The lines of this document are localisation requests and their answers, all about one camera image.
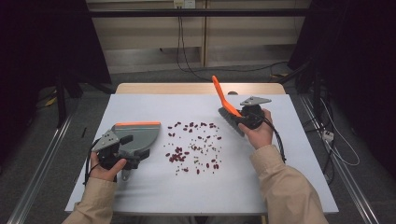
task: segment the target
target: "power strip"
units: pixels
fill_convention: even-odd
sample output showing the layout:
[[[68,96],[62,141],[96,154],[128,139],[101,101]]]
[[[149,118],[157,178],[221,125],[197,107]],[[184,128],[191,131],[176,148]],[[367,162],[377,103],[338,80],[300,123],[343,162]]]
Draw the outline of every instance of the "power strip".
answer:
[[[330,143],[334,139],[334,133],[325,130],[322,133],[322,139]]]
[[[195,0],[185,0],[184,8],[195,8]]]
[[[175,8],[195,8],[195,0],[174,0]]]

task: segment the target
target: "cable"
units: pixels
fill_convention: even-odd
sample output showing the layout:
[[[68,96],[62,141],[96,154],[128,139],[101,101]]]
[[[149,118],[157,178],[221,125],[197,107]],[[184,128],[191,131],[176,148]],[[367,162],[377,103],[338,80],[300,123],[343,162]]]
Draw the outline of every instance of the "cable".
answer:
[[[251,113],[250,112],[249,115],[254,116],[254,117],[258,118],[258,119],[262,119],[262,122],[266,123],[274,131],[275,136],[276,136],[277,144],[279,145],[280,156],[282,157],[282,161],[286,162],[285,149],[283,148],[282,139],[280,138],[279,132],[276,130],[274,124],[268,118],[259,116],[259,115],[255,114],[255,113]]]
[[[238,69],[224,69],[224,68],[206,68],[206,69],[197,69],[197,70],[192,70],[189,62],[187,60],[187,55],[186,55],[186,50],[185,50],[185,44],[184,44],[184,31],[183,31],[183,20],[181,17],[178,17],[178,41],[177,41],[177,66],[178,68],[183,71],[183,72],[187,72],[187,73],[192,73],[195,77],[198,77],[200,79],[203,79],[205,81],[212,81],[211,79],[208,78],[204,78],[204,77],[200,77],[198,76],[196,73],[197,72],[207,72],[207,71],[225,71],[225,72],[254,72],[254,71],[260,71],[266,68],[270,68],[271,69],[271,73],[272,73],[272,67],[277,65],[277,64],[282,64],[282,63],[288,63],[288,62],[278,62],[278,63],[273,63],[270,65],[265,65],[264,67],[260,67],[260,68],[253,68],[253,69],[247,69],[247,70],[238,70]],[[179,49],[180,49],[180,39],[181,39],[181,44],[182,44],[182,48],[183,48],[183,54],[184,54],[184,59],[186,61],[187,67],[189,68],[188,70],[183,69],[180,66],[179,60],[178,60],[178,53],[179,53]]]
[[[323,147],[326,149],[324,142],[321,141],[321,143],[322,143]],[[332,181],[334,180],[334,177],[335,177],[334,164],[332,163],[332,150],[330,150],[329,153],[327,154],[327,160],[326,160],[326,163],[322,169],[322,173],[324,175],[326,175],[326,170],[327,170],[327,167],[329,164],[332,165],[332,177],[329,177],[329,181],[327,182],[328,185],[330,185],[332,183]]]
[[[87,160],[85,161],[85,181],[84,181],[84,183],[82,183],[84,186],[86,186],[87,183],[88,183],[88,178],[90,178],[91,171],[92,171],[97,165],[99,165],[99,163],[98,163],[97,165],[93,166],[93,167],[91,168],[91,170],[90,170],[90,168],[89,168],[89,167],[90,167],[90,158],[91,158],[92,148],[96,145],[97,142],[99,142],[99,140],[100,140],[100,138],[96,139],[96,140],[92,143],[92,145],[90,146],[90,149],[88,150]]]
[[[180,37],[181,37],[181,41],[182,41],[182,45],[183,45],[184,59],[186,60],[187,67],[189,67],[189,71],[182,69],[180,66],[180,63],[178,62],[178,50],[180,49]],[[196,75],[190,68],[189,61],[187,60],[186,49],[184,47],[183,20],[181,19],[181,17],[178,17],[177,66],[183,72],[191,72],[195,77],[198,77],[202,80],[209,81],[209,82],[212,81],[208,78],[204,78],[204,77],[200,77],[200,76]]]
[[[297,0],[294,0],[294,9],[297,7]],[[296,38],[298,39],[297,25],[296,25],[296,17],[293,17],[294,21],[294,33],[296,34]]]
[[[320,101],[323,103],[324,108],[326,109],[327,114],[329,115],[329,119],[330,119],[330,122],[332,123],[332,126],[333,126],[334,129],[337,131],[337,133],[341,136],[341,138],[342,138],[342,139],[349,145],[349,147],[352,149],[352,151],[353,151],[353,153],[355,154],[355,156],[356,156],[356,158],[358,159],[358,161],[357,161],[356,163],[351,163],[351,162],[345,161],[345,160],[341,157],[341,155],[340,155],[339,153],[337,153],[336,151],[334,151],[334,148],[335,148],[335,147],[330,147],[330,150],[331,150],[331,151],[334,153],[334,155],[335,155],[338,159],[340,159],[343,163],[348,164],[348,165],[351,165],[351,166],[357,166],[357,165],[359,165],[359,164],[361,163],[361,159],[359,158],[358,153],[356,153],[356,151],[355,151],[355,149],[353,148],[353,146],[350,145],[350,144],[348,143],[348,141],[345,139],[345,137],[344,137],[343,135],[341,135],[341,133],[338,131],[337,127],[335,127],[335,124],[334,124],[334,122],[333,122],[333,120],[332,120],[332,118],[331,118],[331,114],[330,114],[330,112],[329,112],[329,110],[328,110],[326,104],[323,102],[323,100],[322,100],[321,98],[320,98]]]
[[[270,79],[268,80],[268,83],[271,83],[272,77],[273,77],[273,71],[272,71],[272,66],[270,66]]]
[[[329,109],[330,109],[330,117],[332,118],[332,108],[331,108],[331,106],[330,106],[329,103],[327,103],[327,104],[328,104],[328,107],[329,107]],[[322,132],[323,129],[327,128],[327,127],[331,124],[330,119],[327,120],[326,124],[323,124],[323,123],[319,122],[319,119],[320,119],[320,120],[323,120],[321,114],[323,114],[323,110],[320,111],[320,118],[314,117],[314,118],[312,118],[311,120],[308,120],[308,121],[306,121],[305,123],[303,123],[303,127],[304,127],[305,125],[308,124],[309,121],[312,121],[312,120],[314,120],[314,119],[318,121],[318,126],[319,126],[319,127],[316,128],[316,129],[306,130],[306,131],[305,131],[306,133],[311,133],[311,132]]]

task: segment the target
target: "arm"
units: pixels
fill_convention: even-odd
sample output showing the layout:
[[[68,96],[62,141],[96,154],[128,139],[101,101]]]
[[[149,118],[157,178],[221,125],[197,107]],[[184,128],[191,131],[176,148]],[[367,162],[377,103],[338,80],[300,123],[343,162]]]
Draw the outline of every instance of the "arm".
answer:
[[[74,211],[64,223],[110,223],[113,216],[112,205],[117,184],[114,176],[123,168],[126,160],[118,161],[113,168],[106,170],[95,166],[99,160],[96,153],[91,154],[90,178],[85,187],[80,203],[76,203]]]
[[[272,122],[271,113],[263,110]],[[243,124],[239,128],[257,150],[250,156],[259,180],[262,198],[270,223],[328,223],[319,196],[309,181],[296,169],[287,166],[275,146],[273,131],[265,123],[256,130]]]

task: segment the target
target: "cuff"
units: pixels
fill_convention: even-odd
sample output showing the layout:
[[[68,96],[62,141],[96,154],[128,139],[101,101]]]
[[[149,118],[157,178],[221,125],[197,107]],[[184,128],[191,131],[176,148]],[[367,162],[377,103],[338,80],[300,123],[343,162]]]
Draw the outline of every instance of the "cuff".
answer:
[[[257,174],[261,174],[279,165],[285,165],[279,151],[274,145],[268,145],[255,150],[250,155],[250,161]]]
[[[116,188],[117,184],[114,182],[90,177],[81,202],[97,206],[111,206]]]

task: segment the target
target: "person's left hand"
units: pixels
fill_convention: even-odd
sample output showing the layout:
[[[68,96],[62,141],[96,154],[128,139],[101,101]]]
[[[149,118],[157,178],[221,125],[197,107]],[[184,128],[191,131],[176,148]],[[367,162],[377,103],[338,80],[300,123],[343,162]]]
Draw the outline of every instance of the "person's left hand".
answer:
[[[91,153],[91,168],[99,163],[99,158],[96,152]],[[119,160],[110,170],[103,168],[100,165],[97,165],[93,170],[91,170],[90,177],[113,181],[114,176],[122,170],[124,165],[126,164],[125,159]]]

